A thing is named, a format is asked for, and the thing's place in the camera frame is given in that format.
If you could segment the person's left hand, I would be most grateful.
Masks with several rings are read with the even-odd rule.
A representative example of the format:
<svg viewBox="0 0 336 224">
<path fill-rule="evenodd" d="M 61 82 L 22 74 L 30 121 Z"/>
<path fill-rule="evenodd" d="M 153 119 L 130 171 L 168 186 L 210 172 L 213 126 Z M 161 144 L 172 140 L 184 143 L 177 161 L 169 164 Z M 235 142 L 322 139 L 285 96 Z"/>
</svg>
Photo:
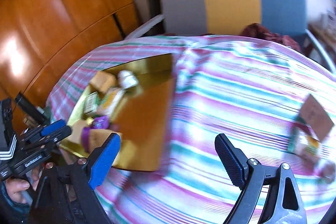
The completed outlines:
<svg viewBox="0 0 336 224">
<path fill-rule="evenodd" d="M 26 191 L 30 186 L 33 187 L 33 190 L 36 190 L 40 177 L 41 167 L 37 166 L 31 172 L 31 183 L 20 178 L 7 179 L 5 182 L 5 187 L 9 198 L 13 202 L 27 204 L 27 200 L 24 198 L 23 192 Z"/>
</svg>

